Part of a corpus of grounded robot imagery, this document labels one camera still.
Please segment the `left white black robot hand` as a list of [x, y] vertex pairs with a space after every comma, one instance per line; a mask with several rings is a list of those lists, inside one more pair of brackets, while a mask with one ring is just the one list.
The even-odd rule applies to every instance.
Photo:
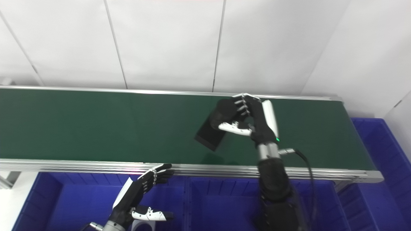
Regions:
[[150, 168], [136, 180], [129, 177], [113, 204], [104, 230], [126, 231], [135, 220], [162, 222], [174, 219], [172, 212], [140, 205], [144, 195], [155, 185], [168, 182], [174, 174], [171, 168], [170, 163], [160, 164]]

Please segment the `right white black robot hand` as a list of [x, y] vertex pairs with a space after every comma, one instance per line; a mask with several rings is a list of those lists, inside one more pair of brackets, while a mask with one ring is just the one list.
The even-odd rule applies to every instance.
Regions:
[[218, 102], [217, 118], [213, 128], [238, 135], [249, 136], [256, 146], [278, 144], [278, 126], [273, 104], [248, 93], [240, 93]]

